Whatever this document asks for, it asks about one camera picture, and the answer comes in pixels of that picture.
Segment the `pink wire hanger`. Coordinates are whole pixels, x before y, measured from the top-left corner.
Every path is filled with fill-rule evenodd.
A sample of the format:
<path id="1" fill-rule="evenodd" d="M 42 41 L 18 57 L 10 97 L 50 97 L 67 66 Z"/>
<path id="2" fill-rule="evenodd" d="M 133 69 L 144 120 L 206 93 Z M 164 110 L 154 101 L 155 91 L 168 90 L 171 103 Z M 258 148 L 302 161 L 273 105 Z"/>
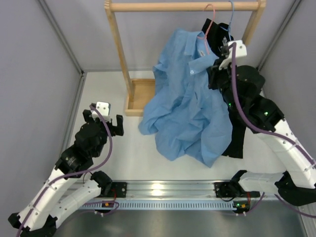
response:
<path id="1" fill-rule="evenodd" d="M 207 54 L 207 55 L 210 54 L 210 49 L 209 49 L 208 42 L 207 42 L 207 36 L 208 36 L 208 34 L 209 34 L 210 28 L 211 28 L 211 26 L 212 26 L 212 24 L 213 24 L 215 18 L 216 18 L 216 10 L 215 10 L 215 7 L 213 6 L 213 4 L 208 3 L 208 4 L 205 6 L 205 8 L 204 8 L 203 11 L 206 11 L 209 7 L 211 7 L 212 10 L 213 10 L 212 19 L 211 19 L 211 21 L 210 21 L 210 24 L 208 25 L 208 28 L 206 29 L 206 32 L 204 33 L 204 37 L 200 37 L 200 36 L 197 37 L 199 40 L 203 40 L 203 42 L 204 42 L 204 47 L 205 47 L 205 50 L 206 50 L 206 54 Z"/>

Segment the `light blue shirt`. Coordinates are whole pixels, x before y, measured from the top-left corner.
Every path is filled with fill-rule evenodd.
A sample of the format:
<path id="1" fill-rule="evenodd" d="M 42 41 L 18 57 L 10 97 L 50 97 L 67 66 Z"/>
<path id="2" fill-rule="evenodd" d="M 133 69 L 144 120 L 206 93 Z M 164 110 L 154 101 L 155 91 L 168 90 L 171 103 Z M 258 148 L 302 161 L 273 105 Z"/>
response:
<path id="1" fill-rule="evenodd" d="M 138 128 L 155 136 L 168 160 L 188 155 L 211 167 L 229 146 L 233 126 L 220 91 L 208 87 L 216 55 L 204 37 L 183 29 L 171 35 L 153 67 L 155 94 Z"/>

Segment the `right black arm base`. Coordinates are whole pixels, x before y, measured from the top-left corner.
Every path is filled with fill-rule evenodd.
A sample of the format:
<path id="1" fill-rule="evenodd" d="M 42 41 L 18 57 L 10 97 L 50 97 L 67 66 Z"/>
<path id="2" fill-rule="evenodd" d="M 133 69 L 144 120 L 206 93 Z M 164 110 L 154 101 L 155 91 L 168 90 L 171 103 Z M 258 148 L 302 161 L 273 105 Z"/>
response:
<path id="1" fill-rule="evenodd" d="M 225 201 L 230 201 L 235 198 L 229 182 L 215 182 L 214 191 L 217 198 L 220 198 Z"/>

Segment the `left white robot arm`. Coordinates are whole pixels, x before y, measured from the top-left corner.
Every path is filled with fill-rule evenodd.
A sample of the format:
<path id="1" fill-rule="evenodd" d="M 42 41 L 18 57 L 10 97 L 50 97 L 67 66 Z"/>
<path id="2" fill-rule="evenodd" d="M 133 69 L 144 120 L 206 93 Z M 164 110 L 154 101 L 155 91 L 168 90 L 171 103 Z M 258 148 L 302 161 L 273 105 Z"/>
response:
<path id="1" fill-rule="evenodd" d="M 109 112 L 95 104 L 83 111 L 84 125 L 74 143 L 60 156 L 46 183 L 30 204 L 8 221 L 18 230 L 18 237 L 52 237 L 57 229 L 78 209 L 98 196 L 111 193 L 113 181 L 93 159 L 101 155 L 109 142 L 112 153 L 114 136 L 123 136 L 123 117 L 116 116 L 113 125 Z"/>

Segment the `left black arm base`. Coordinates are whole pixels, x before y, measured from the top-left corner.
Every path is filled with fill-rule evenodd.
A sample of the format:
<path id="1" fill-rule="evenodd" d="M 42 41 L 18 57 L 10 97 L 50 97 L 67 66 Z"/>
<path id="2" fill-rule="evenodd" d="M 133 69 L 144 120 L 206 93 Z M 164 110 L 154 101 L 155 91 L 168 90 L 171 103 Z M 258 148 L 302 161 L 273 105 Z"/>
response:
<path id="1" fill-rule="evenodd" d="M 108 192 L 110 198 L 125 198 L 127 193 L 126 182 L 113 182 Z"/>

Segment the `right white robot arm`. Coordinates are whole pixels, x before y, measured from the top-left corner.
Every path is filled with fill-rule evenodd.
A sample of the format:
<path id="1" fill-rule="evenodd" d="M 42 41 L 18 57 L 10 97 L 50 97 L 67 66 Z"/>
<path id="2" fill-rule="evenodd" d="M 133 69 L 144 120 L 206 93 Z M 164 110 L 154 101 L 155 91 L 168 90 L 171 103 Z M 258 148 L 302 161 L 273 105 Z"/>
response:
<path id="1" fill-rule="evenodd" d="M 251 66 L 207 69 L 208 87 L 218 89 L 228 105 L 233 124 L 232 142 L 225 155 L 239 158 L 243 153 L 246 128 L 257 135 L 274 152 L 285 167 L 278 173 L 238 171 L 217 193 L 242 197 L 247 192 L 266 192 L 282 197 L 294 206 L 316 201 L 316 161 L 299 143 L 283 112 L 260 92 L 263 76 Z"/>

